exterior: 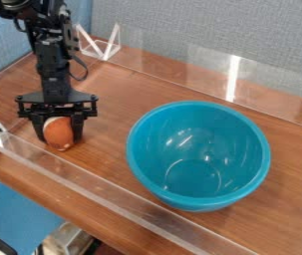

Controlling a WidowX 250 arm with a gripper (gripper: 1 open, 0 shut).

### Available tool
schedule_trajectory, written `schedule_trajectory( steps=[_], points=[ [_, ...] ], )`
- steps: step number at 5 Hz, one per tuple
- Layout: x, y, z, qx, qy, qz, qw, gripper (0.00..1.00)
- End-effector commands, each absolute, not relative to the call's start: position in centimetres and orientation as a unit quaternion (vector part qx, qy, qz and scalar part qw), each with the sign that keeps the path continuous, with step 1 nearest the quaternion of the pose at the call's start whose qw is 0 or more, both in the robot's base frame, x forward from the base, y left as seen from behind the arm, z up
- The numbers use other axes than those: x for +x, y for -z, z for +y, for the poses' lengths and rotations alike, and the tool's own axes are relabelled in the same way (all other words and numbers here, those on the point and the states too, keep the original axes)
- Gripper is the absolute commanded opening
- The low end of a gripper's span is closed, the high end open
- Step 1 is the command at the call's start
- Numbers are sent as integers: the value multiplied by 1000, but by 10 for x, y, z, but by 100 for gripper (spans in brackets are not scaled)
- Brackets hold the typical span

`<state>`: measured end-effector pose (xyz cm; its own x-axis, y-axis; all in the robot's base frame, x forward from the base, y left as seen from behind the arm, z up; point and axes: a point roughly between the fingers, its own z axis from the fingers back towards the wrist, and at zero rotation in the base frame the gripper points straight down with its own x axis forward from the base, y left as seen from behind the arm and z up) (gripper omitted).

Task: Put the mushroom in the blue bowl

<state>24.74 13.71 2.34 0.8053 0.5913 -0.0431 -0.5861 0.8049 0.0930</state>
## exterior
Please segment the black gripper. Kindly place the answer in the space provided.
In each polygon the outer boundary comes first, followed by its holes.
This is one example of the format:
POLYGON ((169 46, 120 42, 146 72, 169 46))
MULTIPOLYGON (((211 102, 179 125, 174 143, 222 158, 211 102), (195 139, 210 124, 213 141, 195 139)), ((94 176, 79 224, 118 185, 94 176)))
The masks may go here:
POLYGON ((20 95, 15 99, 19 108, 17 115, 20 118, 32 119, 32 126, 40 141, 46 140, 44 117, 71 117, 74 143, 78 143, 83 137, 84 118, 98 115, 96 101, 95 95, 72 88, 70 76, 43 79, 39 92, 20 95))

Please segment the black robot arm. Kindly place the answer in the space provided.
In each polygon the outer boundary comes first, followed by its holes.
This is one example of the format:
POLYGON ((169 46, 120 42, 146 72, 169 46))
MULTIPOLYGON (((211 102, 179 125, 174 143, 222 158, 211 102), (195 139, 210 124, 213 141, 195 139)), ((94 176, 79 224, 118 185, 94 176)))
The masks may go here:
POLYGON ((84 120, 98 115, 99 98, 71 86, 71 79, 80 82, 90 74, 76 56, 80 47, 71 10, 64 0, 0 0, 0 17, 12 20, 16 29, 27 34, 42 80, 40 92, 16 97, 17 115, 31 121, 40 141, 46 141, 47 120, 68 118, 74 142, 79 142, 84 120))

